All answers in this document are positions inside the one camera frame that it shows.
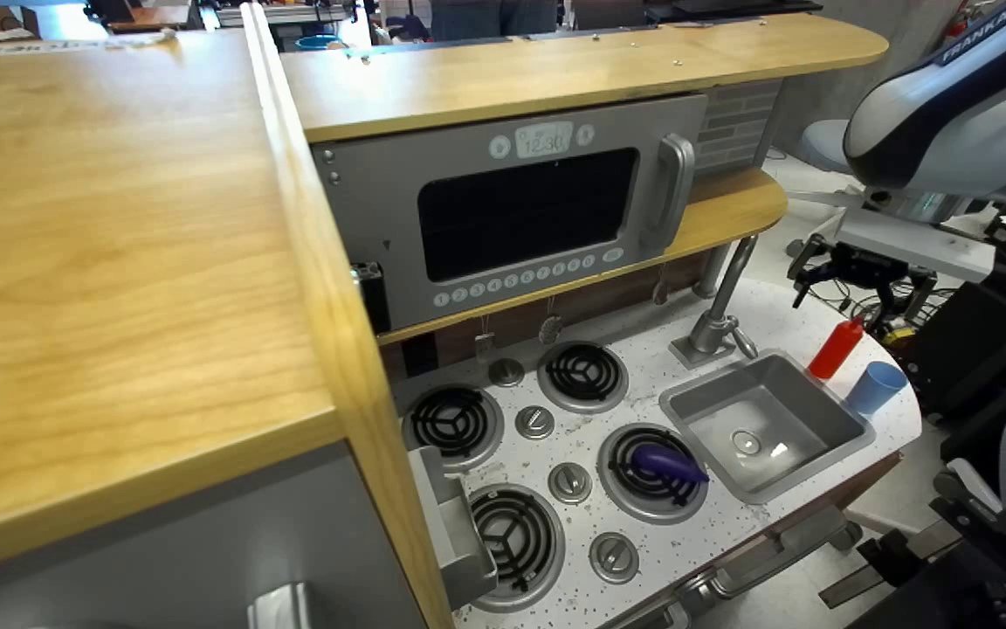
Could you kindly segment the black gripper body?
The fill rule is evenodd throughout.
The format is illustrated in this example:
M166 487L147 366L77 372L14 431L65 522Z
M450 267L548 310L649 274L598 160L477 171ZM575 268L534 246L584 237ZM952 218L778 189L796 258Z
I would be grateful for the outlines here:
M820 234L790 246L785 278L792 283L792 305L817 283L848 283L860 291L875 291L877 305L870 310L855 310L868 330L890 330L896 320L913 320L927 297L935 291L935 275L930 268L913 268L908 261L855 247L831 246Z

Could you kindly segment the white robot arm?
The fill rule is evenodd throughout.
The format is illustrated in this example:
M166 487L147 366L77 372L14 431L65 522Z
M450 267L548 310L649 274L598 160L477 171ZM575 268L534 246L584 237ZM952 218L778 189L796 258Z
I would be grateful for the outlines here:
M923 62L880 82L848 119L817 119L792 155L860 183L841 213L796 246L796 302L841 278L913 318L939 275L981 283L996 247L942 230L973 202L1006 202L1006 2Z

